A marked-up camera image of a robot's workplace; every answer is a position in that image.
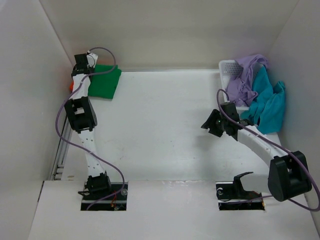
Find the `teal t shirt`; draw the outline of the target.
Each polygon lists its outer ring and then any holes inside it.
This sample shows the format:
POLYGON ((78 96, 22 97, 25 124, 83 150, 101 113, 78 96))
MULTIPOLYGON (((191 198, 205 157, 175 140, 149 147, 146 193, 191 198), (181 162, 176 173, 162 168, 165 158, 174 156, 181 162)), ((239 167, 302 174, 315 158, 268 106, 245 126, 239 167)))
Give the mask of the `teal t shirt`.
POLYGON ((257 129, 264 135, 279 132, 286 109, 285 83, 278 81, 272 85, 266 68, 262 66, 253 80, 252 90, 258 96, 240 117, 257 125, 257 129))

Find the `green t shirt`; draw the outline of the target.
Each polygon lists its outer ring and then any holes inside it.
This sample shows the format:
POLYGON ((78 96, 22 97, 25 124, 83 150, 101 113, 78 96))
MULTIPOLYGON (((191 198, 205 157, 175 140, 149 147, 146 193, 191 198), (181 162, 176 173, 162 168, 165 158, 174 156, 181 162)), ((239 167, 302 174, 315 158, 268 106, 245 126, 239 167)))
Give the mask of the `green t shirt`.
POLYGON ((107 74, 94 75, 88 88, 88 96, 112 100, 114 98, 122 70, 115 66, 114 70, 107 74))

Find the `orange t shirt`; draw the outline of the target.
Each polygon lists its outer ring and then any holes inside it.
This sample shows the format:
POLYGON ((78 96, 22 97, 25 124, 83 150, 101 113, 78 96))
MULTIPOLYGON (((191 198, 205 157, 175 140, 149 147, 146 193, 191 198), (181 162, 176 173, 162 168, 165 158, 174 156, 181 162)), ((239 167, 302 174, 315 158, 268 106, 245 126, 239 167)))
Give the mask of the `orange t shirt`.
POLYGON ((73 91, 73 87, 74 87, 74 82, 71 82, 70 86, 69 86, 69 91, 72 92, 73 91))

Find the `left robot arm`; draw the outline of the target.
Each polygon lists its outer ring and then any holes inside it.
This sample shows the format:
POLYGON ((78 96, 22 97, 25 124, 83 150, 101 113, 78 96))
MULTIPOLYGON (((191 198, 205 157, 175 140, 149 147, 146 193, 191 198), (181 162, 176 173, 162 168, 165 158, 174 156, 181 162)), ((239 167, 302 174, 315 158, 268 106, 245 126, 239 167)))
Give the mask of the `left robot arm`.
POLYGON ((88 178, 84 190, 79 194, 86 201, 95 201, 109 195, 112 190, 107 172, 95 157, 95 127, 98 121, 88 97, 91 78, 86 75, 94 73, 98 56, 88 51, 77 54, 74 58, 75 66, 71 73, 73 95, 64 105, 64 109, 72 130, 77 132, 82 146, 87 149, 85 159, 88 178))

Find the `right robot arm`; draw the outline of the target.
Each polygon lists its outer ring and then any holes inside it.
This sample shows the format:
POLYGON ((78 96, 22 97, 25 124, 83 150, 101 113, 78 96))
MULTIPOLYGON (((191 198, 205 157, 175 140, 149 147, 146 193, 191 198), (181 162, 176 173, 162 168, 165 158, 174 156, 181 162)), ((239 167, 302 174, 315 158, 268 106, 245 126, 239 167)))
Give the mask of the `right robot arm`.
POLYGON ((233 103, 213 109, 202 129, 216 137, 224 133, 251 149, 269 168, 267 187, 270 194, 283 202, 312 190, 305 155, 291 152, 263 135, 248 119, 240 119, 233 103))

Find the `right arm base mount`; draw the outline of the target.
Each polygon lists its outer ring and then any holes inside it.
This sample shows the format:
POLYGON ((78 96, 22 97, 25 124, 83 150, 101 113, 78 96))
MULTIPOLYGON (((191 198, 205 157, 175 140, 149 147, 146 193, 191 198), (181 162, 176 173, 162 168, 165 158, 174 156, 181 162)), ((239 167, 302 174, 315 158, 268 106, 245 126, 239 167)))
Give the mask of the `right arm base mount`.
POLYGON ((217 181, 216 197, 220 211, 249 211, 265 210, 262 193, 254 190, 245 190, 241 178, 252 174, 244 172, 233 177, 231 181, 217 181))

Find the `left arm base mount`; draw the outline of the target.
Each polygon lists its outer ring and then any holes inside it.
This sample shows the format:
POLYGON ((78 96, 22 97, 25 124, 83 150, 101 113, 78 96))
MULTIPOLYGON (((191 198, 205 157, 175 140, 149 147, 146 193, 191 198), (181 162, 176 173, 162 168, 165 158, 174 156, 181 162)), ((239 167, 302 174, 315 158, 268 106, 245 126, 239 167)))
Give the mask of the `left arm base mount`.
POLYGON ((89 211, 126 211, 127 210, 127 199, 128 199, 128 182, 124 183, 122 188, 122 182, 112 182, 111 192, 108 193, 97 193, 95 195, 90 194, 88 189, 79 191, 81 195, 81 211, 87 211, 87 208, 95 201, 103 198, 97 203, 93 204, 88 210, 89 211))

